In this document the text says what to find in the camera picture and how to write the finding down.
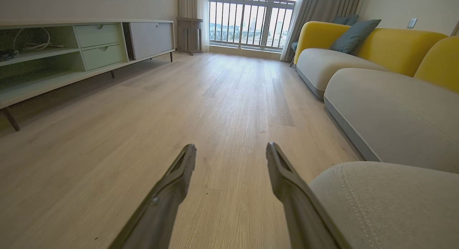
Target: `baseboard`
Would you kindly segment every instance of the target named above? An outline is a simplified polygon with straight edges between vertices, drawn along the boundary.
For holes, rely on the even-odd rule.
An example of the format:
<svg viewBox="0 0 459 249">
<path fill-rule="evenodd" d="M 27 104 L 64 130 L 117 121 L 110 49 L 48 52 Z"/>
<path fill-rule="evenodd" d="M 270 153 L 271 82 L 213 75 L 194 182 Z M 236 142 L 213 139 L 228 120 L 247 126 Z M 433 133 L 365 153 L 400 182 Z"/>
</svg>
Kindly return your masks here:
<svg viewBox="0 0 459 249">
<path fill-rule="evenodd" d="M 268 52 L 268 51 L 257 51 L 257 50 L 250 50 L 250 49 L 241 49 L 241 48 L 210 46 L 210 52 L 228 54 L 228 55 L 247 56 L 247 57 L 253 57 L 253 58 L 280 60 L 280 53 Z"/>
</svg>

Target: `curtain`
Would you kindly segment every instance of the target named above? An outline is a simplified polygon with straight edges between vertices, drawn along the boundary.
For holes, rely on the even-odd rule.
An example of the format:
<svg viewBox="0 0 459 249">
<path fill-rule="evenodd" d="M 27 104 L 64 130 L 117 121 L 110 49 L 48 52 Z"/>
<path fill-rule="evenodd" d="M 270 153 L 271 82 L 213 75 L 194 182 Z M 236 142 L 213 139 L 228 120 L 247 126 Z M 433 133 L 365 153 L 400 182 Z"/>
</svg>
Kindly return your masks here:
<svg viewBox="0 0 459 249">
<path fill-rule="evenodd" d="M 209 0 L 179 0 L 179 17 L 202 19 L 201 40 L 202 50 L 210 50 L 209 41 Z M 197 33 L 192 33 L 192 39 L 199 39 Z"/>
<path fill-rule="evenodd" d="M 209 0 L 197 0 L 197 16 L 198 19 L 202 19 L 202 36 L 201 36 L 201 44 L 202 44 L 202 51 L 209 52 L 210 51 L 210 35 L 209 35 Z"/>
<path fill-rule="evenodd" d="M 454 36 L 454 35 L 459 35 L 459 21 L 456 27 L 454 27 L 453 33 L 451 33 L 451 36 Z"/>
<path fill-rule="evenodd" d="M 179 0 L 179 17 L 197 19 L 197 0 Z"/>
<path fill-rule="evenodd" d="M 298 41 L 301 28 L 306 22 L 330 22 L 335 16 L 355 14 L 358 4 L 359 0 L 297 0 L 280 60 L 292 61 L 295 51 L 290 46 Z"/>
</svg>

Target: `wall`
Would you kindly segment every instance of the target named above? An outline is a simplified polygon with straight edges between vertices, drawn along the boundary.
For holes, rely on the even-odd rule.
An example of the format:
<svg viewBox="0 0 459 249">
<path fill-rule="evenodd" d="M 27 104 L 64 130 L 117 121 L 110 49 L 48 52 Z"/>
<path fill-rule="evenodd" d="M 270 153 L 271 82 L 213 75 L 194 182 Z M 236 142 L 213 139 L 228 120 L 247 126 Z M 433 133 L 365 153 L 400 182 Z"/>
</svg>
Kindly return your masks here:
<svg viewBox="0 0 459 249">
<path fill-rule="evenodd" d="M 459 0 L 364 0 L 360 20 L 382 19 L 378 27 L 406 29 L 418 18 L 415 30 L 451 35 L 459 20 Z"/>
<path fill-rule="evenodd" d="M 0 0 L 0 21 L 175 20 L 177 0 Z"/>
</svg>

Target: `drawer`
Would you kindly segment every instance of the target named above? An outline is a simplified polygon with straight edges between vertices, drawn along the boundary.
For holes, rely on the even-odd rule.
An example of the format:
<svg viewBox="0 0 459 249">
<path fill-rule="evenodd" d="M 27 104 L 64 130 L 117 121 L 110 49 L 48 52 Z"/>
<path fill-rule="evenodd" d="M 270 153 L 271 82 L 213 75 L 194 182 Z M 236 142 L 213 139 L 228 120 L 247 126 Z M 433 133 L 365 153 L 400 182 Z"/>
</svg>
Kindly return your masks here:
<svg viewBox="0 0 459 249">
<path fill-rule="evenodd" d="M 119 42 L 116 24 L 75 26 L 75 30 L 82 48 Z"/>
<path fill-rule="evenodd" d="M 124 60 L 121 45 L 89 49 L 82 54 L 88 71 Z"/>
</svg>

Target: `white cabinet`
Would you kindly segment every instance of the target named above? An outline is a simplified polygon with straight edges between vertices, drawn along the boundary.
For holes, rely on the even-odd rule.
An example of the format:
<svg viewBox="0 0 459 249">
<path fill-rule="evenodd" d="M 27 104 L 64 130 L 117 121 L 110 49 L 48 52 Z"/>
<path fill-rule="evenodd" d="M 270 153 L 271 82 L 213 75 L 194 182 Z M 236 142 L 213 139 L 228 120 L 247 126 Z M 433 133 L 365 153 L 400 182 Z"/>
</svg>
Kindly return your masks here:
<svg viewBox="0 0 459 249">
<path fill-rule="evenodd" d="M 129 28 L 135 60 L 174 48 L 172 23 L 131 22 Z"/>
</svg>

